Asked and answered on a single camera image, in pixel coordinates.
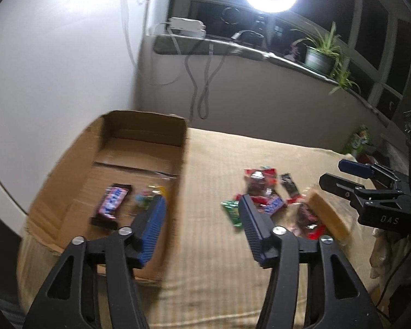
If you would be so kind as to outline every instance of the spider plant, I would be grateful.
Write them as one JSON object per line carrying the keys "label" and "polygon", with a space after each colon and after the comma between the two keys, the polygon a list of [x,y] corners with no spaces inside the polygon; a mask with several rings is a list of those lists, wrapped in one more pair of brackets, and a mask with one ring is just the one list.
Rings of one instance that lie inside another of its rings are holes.
{"label": "spider plant", "polygon": [[358,94],[361,94],[361,88],[354,81],[350,80],[351,73],[348,70],[343,68],[342,61],[338,61],[336,68],[333,71],[333,77],[338,82],[338,85],[335,86],[330,92],[329,95],[332,95],[335,91],[339,89],[352,89],[353,86],[358,88]]}
{"label": "spider plant", "polygon": [[297,44],[300,42],[304,41],[309,41],[314,45],[314,49],[317,50],[318,52],[326,55],[326,56],[331,56],[333,58],[339,58],[341,55],[341,47],[338,46],[337,42],[338,39],[341,37],[340,35],[336,35],[336,23],[335,21],[332,22],[332,27],[330,28],[330,32],[325,33],[322,35],[320,31],[315,28],[315,31],[317,33],[317,36],[310,36],[307,33],[303,32],[302,30],[298,30],[296,28],[293,28],[293,31],[299,31],[302,32],[306,35],[306,37],[300,38],[296,41],[294,41],[293,44]]}

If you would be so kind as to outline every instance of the metal screw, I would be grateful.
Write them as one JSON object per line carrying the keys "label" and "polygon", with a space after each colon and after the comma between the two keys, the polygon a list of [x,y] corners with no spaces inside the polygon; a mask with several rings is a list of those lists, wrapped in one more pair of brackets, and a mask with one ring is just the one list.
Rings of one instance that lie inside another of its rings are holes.
{"label": "metal screw", "polygon": [[73,240],[71,240],[71,243],[73,245],[81,245],[85,239],[82,236],[76,236]]}
{"label": "metal screw", "polygon": [[126,236],[132,233],[132,229],[125,226],[124,228],[119,229],[119,235]]}
{"label": "metal screw", "polygon": [[286,234],[286,229],[283,226],[275,226],[273,228],[273,233],[276,235],[284,235]]}
{"label": "metal screw", "polygon": [[326,245],[330,245],[333,242],[333,239],[329,235],[321,236],[320,240],[322,241],[322,243],[325,243]]}

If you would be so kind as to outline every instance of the fabric cloth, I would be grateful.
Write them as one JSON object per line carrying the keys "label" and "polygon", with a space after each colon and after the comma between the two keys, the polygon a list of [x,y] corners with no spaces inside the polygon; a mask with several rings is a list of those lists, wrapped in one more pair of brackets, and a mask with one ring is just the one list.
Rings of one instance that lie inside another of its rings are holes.
{"label": "fabric cloth", "polygon": [[[341,173],[338,162],[342,158],[352,159],[324,149],[190,129],[179,194],[177,246],[161,287],[140,288],[150,327],[254,328],[270,270],[253,260],[244,232],[235,229],[220,202],[244,191],[244,169],[262,165],[276,168],[279,174],[289,172],[300,190],[317,183],[326,172],[372,188],[368,180]],[[277,190],[286,197],[284,188]],[[356,224],[344,248],[367,290],[378,284],[369,276],[372,230]],[[53,255],[30,234],[24,237],[18,269],[24,309],[53,266]],[[306,283],[306,267],[301,265],[295,328],[304,321]],[[106,304],[103,282],[101,287],[99,298]],[[106,313],[102,317],[104,328],[109,327]]]}
{"label": "fabric cloth", "polygon": [[[372,267],[370,277],[379,280],[380,292],[382,293],[388,279],[410,251],[411,242],[406,237],[402,238],[399,233],[381,229],[375,229],[373,236],[376,238],[376,242],[370,257]],[[411,254],[390,280],[382,305],[388,303],[400,285],[409,284],[411,284]]]}

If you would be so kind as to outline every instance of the plant pot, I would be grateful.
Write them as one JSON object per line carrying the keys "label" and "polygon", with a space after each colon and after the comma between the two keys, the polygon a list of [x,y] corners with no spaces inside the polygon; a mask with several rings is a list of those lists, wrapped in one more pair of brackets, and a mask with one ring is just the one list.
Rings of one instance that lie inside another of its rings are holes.
{"label": "plant pot", "polygon": [[321,74],[330,75],[335,66],[335,58],[326,56],[314,48],[308,47],[305,65]]}

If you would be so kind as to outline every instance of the potted plant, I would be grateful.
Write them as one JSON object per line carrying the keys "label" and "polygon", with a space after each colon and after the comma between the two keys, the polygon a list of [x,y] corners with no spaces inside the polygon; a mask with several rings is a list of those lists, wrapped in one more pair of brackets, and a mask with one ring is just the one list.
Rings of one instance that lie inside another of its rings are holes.
{"label": "potted plant", "polygon": [[332,95],[338,89],[353,89],[354,86],[358,89],[358,94],[361,94],[361,88],[354,81],[349,79],[351,73],[343,68],[343,63],[340,59],[332,73],[333,78],[338,82],[338,85],[329,92],[329,95]]}
{"label": "potted plant", "polygon": [[307,53],[305,65],[317,72],[331,76],[332,72],[336,69],[341,56],[341,48],[337,44],[340,35],[335,34],[336,23],[332,22],[330,32],[324,35],[322,35],[316,28],[315,31],[317,32],[317,36],[312,37],[303,32],[306,34],[306,37],[298,39],[292,44],[296,45],[303,41],[311,42],[314,47],[306,46]]}

